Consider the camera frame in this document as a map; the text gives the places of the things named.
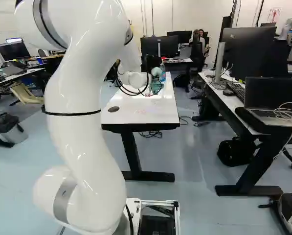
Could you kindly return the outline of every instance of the poster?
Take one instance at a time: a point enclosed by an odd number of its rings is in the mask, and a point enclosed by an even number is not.
[[[274,7],[269,10],[267,23],[277,23],[281,13],[280,7]]]

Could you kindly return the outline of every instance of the water bottle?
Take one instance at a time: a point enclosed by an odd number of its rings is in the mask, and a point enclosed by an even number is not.
[[[161,82],[165,82],[165,80],[166,80],[166,72],[165,72],[165,66],[164,66],[164,64],[163,63],[161,63],[161,65],[160,65],[160,69],[161,69],[161,79],[160,79],[160,81]]]

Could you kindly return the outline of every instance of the gray band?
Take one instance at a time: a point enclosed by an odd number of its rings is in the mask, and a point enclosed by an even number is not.
[[[53,214],[57,220],[69,224],[67,220],[67,206],[69,199],[76,188],[76,181],[70,175],[61,184],[53,202]]]
[[[50,20],[47,0],[34,0],[33,15],[37,28],[54,47],[66,49],[66,42],[59,36]]]

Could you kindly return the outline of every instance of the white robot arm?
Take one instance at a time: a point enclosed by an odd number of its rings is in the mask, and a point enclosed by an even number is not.
[[[288,33],[291,29],[292,29],[292,18],[286,20],[286,23],[284,24],[282,28],[282,32],[279,35],[278,40],[287,40]]]
[[[111,235],[126,204],[123,175],[102,137],[100,87],[116,59],[121,80],[144,86],[140,57],[120,0],[18,0],[23,37],[37,48],[66,49],[45,90],[50,135],[66,165],[45,172],[34,202],[83,235]]]

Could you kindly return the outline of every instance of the desk frame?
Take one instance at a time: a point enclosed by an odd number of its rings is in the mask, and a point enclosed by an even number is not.
[[[274,196],[282,193],[279,186],[256,186],[273,163],[274,157],[282,150],[287,142],[288,135],[252,135],[234,113],[225,105],[218,95],[207,85],[204,89],[207,98],[221,113],[234,132],[243,139],[262,141],[260,149],[235,185],[217,185],[215,191],[218,196]]]
[[[103,130],[121,134],[126,157],[131,171],[122,171],[125,180],[133,181],[155,181],[155,182],[174,182],[173,173],[143,171],[141,168],[138,149],[134,137],[134,132],[152,130],[174,130],[179,127],[175,124],[102,124]]]

